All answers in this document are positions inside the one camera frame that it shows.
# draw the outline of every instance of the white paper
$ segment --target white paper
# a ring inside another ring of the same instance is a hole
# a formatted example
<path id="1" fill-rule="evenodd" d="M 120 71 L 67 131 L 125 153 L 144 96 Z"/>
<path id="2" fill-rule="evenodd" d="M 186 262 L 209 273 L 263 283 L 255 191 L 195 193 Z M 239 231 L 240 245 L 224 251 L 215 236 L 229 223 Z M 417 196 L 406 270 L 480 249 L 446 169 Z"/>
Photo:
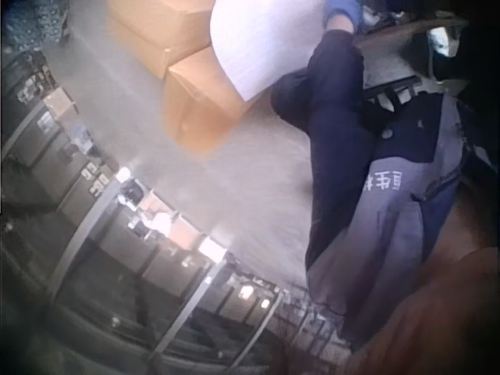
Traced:
<path id="1" fill-rule="evenodd" d="M 217 0 L 212 45 L 244 100 L 307 65 L 323 35 L 323 0 Z"/>

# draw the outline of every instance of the sleeve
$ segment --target sleeve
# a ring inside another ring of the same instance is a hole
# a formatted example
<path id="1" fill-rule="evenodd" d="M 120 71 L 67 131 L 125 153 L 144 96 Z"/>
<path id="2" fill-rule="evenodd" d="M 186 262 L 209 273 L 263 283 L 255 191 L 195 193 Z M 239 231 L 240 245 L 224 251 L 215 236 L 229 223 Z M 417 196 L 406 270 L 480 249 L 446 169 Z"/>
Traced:
<path id="1" fill-rule="evenodd" d="M 343 30 L 328 31 L 308 65 L 312 228 L 306 268 L 347 227 L 376 143 L 361 124 L 363 57 Z"/>

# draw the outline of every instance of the hand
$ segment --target hand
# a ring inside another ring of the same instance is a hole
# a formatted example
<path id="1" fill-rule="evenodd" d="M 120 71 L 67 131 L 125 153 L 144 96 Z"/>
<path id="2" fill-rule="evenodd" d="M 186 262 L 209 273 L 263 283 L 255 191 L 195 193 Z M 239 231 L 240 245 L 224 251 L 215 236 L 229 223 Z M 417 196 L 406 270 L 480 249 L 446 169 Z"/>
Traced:
<path id="1" fill-rule="evenodd" d="M 352 22 L 352 31 L 346 20 L 336 16 L 346 16 Z M 354 34 L 363 21 L 363 8 L 359 0 L 325 0 L 323 21 L 328 30 L 341 28 Z"/>

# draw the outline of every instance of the blue glove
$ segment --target blue glove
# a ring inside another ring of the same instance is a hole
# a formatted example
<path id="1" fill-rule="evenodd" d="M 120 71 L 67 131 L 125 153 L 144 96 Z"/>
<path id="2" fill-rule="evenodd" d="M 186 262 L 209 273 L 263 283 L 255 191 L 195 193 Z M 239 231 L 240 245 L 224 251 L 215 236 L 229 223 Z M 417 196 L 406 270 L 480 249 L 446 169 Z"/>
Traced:
<path id="1" fill-rule="evenodd" d="M 325 0 L 323 25 L 326 27 L 331 17 L 344 14 L 349 17 L 356 33 L 363 21 L 363 7 L 360 0 Z"/>

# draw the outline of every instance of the concrete floor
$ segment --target concrete floor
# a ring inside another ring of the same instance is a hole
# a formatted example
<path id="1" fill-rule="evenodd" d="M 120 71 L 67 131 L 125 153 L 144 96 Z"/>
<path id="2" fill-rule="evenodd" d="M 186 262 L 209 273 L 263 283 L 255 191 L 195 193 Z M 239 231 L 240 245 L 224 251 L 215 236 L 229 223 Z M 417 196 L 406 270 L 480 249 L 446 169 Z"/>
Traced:
<path id="1" fill-rule="evenodd" d="M 194 159 L 163 128 L 162 83 L 109 36 L 105 0 L 71 6 L 70 41 L 44 53 L 96 144 L 253 273 L 285 287 L 305 285 L 308 138 L 278 119 L 263 98 L 224 146 L 207 160 Z M 366 86 L 413 74 L 397 55 L 407 41 L 364 52 Z M 424 87 L 437 90 L 429 82 Z"/>

